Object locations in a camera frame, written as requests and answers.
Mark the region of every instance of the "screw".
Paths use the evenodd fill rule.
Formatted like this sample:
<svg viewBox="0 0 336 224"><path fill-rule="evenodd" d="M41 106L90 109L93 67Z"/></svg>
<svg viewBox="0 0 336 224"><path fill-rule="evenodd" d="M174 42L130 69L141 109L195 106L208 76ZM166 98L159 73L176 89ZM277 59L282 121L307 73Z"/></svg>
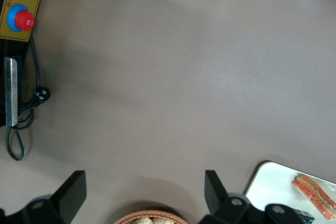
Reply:
<svg viewBox="0 0 336 224"><path fill-rule="evenodd" d="M36 203L33 204L32 209L40 208L43 205L44 205L43 201L38 201L38 202L36 202Z"/></svg>
<svg viewBox="0 0 336 224"><path fill-rule="evenodd" d="M285 210L280 206L273 206L272 209L277 214L283 214L285 212Z"/></svg>
<svg viewBox="0 0 336 224"><path fill-rule="evenodd" d="M234 198L231 200L231 203L235 206L241 206L243 203L240 199Z"/></svg>

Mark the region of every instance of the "yellow control panel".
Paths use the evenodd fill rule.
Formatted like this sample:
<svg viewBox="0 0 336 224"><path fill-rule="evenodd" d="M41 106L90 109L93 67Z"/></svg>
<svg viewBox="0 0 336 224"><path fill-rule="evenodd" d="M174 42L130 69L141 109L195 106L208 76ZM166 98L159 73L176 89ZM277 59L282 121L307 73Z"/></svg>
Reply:
<svg viewBox="0 0 336 224"><path fill-rule="evenodd" d="M0 16L0 39L29 41L31 28L34 25L33 22L35 22L34 17L36 16L39 1L40 0L4 0ZM17 12L14 12L12 23L16 24L17 26L18 24L23 24L24 28L21 26L13 28L13 25L11 28L9 24L10 15L13 13L14 9L18 8L18 6L21 9L24 9L25 13L19 13L20 15L15 17ZM26 18L27 14L31 16L31 19L28 18L27 20L23 20Z"/></svg>

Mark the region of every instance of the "black power cable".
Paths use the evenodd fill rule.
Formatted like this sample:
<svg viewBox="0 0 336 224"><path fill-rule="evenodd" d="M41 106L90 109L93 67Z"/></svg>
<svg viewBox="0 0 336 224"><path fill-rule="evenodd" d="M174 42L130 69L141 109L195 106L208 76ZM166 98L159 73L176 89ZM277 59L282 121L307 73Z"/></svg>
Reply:
<svg viewBox="0 0 336 224"><path fill-rule="evenodd" d="M23 159L23 156L25 155L25 149L23 147L23 143L22 143L22 139L20 137L19 131L24 130L32 125L35 119L34 108L40 106L42 103L46 102L50 98L49 89L40 86L40 70L38 67L36 48L35 48L34 38L32 35L30 36L29 42L30 42L30 47L32 49L33 61L34 61L34 66L35 66L36 91L34 93L33 98L28 103L23 103L22 105L22 113L27 111L29 112L29 116L23 120L19 120L15 126L10 126L7 129L7 134L5 138L6 150L8 154L11 156L11 158L14 159L15 161L21 161ZM16 156L13 153L12 149L10 148L9 137L11 135L12 130L14 131L17 141L19 143L19 147L20 147L19 156Z"/></svg>

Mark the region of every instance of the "red emergency stop button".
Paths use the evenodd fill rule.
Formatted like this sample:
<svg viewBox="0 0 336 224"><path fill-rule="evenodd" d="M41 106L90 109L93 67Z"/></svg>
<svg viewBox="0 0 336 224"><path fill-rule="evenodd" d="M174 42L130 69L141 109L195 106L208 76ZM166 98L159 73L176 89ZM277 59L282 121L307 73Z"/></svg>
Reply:
<svg viewBox="0 0 336 224"><path fill-rule="evenodd" d="M34 16L26 10L20 10L15 16L15 26L22 31L32 30L34 24Z"/></svg>

